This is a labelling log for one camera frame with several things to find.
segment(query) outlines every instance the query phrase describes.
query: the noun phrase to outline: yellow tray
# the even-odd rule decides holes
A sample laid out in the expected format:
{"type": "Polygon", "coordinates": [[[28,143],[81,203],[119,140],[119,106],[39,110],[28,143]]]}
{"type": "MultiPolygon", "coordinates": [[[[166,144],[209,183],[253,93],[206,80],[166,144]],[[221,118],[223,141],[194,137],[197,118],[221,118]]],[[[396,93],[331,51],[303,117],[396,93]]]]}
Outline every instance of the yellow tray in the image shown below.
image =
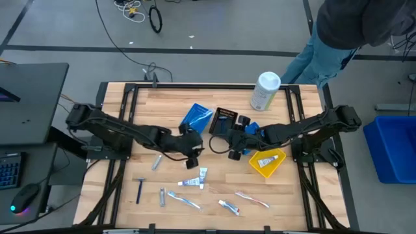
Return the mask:
{"type": "Polygon", "coordinates": [[[262,176],[269,178],[273,174],[273,172],[279,167],[281,162],[285,160],[285,158],[285,152],[281,151],[280,149],[271,149],[262,152],[258,151],[253,155],[253,157],[250,159],[250,161],[248,161],[248,163],[250,163],[250,165],[254,167],[254,169],[256,169],[262,176]],[[257,162],[259,159],[265,159],[268,157],[273,157],[275,155],[279,156],[275,161],[272,161],[271,163],[262,168],[259,166],[259,163],[257,162]]]}

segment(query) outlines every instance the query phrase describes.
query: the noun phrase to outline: wooden tabletop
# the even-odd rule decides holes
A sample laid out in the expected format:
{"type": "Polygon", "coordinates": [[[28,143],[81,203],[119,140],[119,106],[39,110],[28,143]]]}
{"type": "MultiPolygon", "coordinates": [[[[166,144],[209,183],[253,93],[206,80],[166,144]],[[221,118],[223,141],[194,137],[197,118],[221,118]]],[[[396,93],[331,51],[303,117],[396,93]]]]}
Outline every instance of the wooden tabletop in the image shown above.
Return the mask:
{"type": "MultiPolygon", "coordinates": [[[[124,83],[109,83],[104,100],[103,111],[118,117],[124,83]]],[[[300,85],[305,117],[322,112],[316,86],[300,85]]],[[[170,128],[173,135],[178,135],[177,127],[194,103],[216,110],[222,107],[248,116],[260,126],[268,124],[289,124],[287,100],[285,93],[279,91],[268,111],[258,112],[250,106],[252,90],[221,89],[147,89],[141,88],[134,117],[135,124],[159,125],[170,128]]],[[[293,100],[295,116],[298,118],[296,102],[293,100]]],[[[262,230],[270,226],[272,230],[306,230],[306,220],[300,181],[296,164],[292,160],[290,147],[282,148],[287,158],[274,174],[265,179],[249,164],[250,156],[242,156],[240,161],[228,159],[228,154],[217,155],[208,147],[208,129],[203,132],[206,149],[198,158],[199,165],[208,167],[205,188],[179,187],[177,182],[198,177],[200,167],[187,170],[183,162],[162,158],[154,172],[151,166],[160,153],[133,144],[132,156],[128,160],[123,179],[120,206],[118,209],[117,228],[148,228],[155,223],[157,229],[234,229],[262,230]],[[138,181],[143,182],[140,204],[136,205],[138,181]],[[159,190],[172,190],[178,196],[200,205],[199,211],[180,201],[166,196],[166,205],[159,206],[159,190]],[[242,191],[254,198],[270,204],[266,209],[248,200],[242,199],[234,192],[242,191]],[[235,216],[218,204],[226,200],[240,208],[240,216],[235,216]]],[[[217,151],[226,150],[228,144],[223,140],[214,140],[217,151]]],[[[107,174],[108,161],[100,161],[87,173],[84,179],[74,224],[83,220],[100,199],[107,174]]],[[[327,163],[315,164],[320,195],[340,223],[349,226],[345,203],[336,169],[327,163]]],[[[311,200],[313,220],[317,226],[315,204],[311,200]]],[[[106,221],[109,222],[107,206],[106,221]]]]}

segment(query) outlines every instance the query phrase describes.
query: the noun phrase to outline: blue jeans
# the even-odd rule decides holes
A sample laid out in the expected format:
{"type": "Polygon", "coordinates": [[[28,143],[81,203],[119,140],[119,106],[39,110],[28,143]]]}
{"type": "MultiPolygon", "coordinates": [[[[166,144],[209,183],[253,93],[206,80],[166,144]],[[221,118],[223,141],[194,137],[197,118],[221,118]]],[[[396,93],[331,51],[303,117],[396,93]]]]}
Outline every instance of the blue jeans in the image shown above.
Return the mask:
{"type": "Polygon", "coordinates": [[[354,56],[357,49],[334,49],[319,39],[316,23],[305,49],[289,64],[280,77],[282,84],[317,85],[322,88],[341,71],[343,60],[354,56]]]}

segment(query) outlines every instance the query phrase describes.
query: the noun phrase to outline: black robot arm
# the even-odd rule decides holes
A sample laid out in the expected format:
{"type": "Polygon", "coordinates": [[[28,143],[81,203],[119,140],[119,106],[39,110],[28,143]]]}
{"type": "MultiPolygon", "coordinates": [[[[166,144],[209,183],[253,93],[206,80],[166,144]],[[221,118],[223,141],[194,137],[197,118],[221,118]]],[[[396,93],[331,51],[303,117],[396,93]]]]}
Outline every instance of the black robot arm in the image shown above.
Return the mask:
{"type": "Polygon", "coordinates": [[[180,136],[172,136],[171,130],[154,125],[135,125],[105,114],[90,104],[75,104],[66,119],[68,130],[87,130],[102,139],[104,146],[123,151],[126,139],[134,139],[145,148],[165,153],[182,153],[187,156],[188,169],[198,165],[197,157],[202,148],[200,134],[188,124],[179,126],[180,136]]]}
{"type": "Polygon", "coordinates": [[[260,127],[255,134],[245,133],[243,127],[235,127],[227,131],[225,140],[229,144],[229,158],[234,160],[240,159],[244,149],[265,151],[282,148],[298,139],[300,135],[303,135],[303,151],[309,153],[333,135],[355,131],[360,125],[361,120],[354,108],[340,105],[291,124],[277,123],[260,127]]]}

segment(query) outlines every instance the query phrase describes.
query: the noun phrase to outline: gray floor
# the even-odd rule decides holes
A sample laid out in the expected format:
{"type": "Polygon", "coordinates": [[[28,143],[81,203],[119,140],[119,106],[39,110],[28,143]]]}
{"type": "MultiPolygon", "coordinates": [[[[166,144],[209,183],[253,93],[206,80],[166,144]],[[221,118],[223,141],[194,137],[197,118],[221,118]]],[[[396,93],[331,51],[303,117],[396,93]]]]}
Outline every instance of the gray floor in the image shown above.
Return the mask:
{"type": "MultiPolygon", "coordinates": [[[[0,0],[0,41],[3,40],[27,0],[0,0]]],[[[323,0],[309,0],[314,18],[323,0]]],[[[204,0],[169,4],[158,0],[163,30],[156,35],[149,23],[132,23],[122,17],[111,0],[99,0],[101,13],[114,41],[120,47],[163,49],[230,49],[301,52],[309,37],[302,0],[204,0]]],[[[364,47],[362,55],[397,55],[390,42],[364,47]]],[[[99,21],[94,1],[35,0],[9,45],[112,47],[99,21]]],[[[263,71],[283,74],[291,57],[254,55],[176,55],[133,53],[132,59],[156,62],[174,74],[175,82],[253,83],[263,71]]],[[[68,62],[70,69],[63,93],[79,102],[95,102],[102,81],[135,81],[143,77],[142,66],[119,53],[5,50],[1,58],[17,63],[68,62]]],[[[330,82],[334,105],[354,106],[363,125],[381,113],[377,103],[407,103],[408,73],[414,62],[355,60],[330,82]]],[[[157,72],[161,81],[169,76],[157,72]]],[[[65,101],[61,103],[70,108],[65,101]]],[[[53,125],[65,131],[66,113],[58,108],[53,125]]],[[[378,181],[362,130],[341,135],[354,196],[359,227],[363,231],[411,233],[416,201],[414,185],[384,185],[378,181]]],[[[64,159],[60,156],[57,164],[64,159]]],[[[74,159],[71,171],[79,175],[85,163],[74,159]]],[[[58,205],[79,193],[79,177],[73,185],[53,187],[49,203],[58,205]]],[[[21,228],[68,227],[77,200],[54,215],[21,228]]]]}

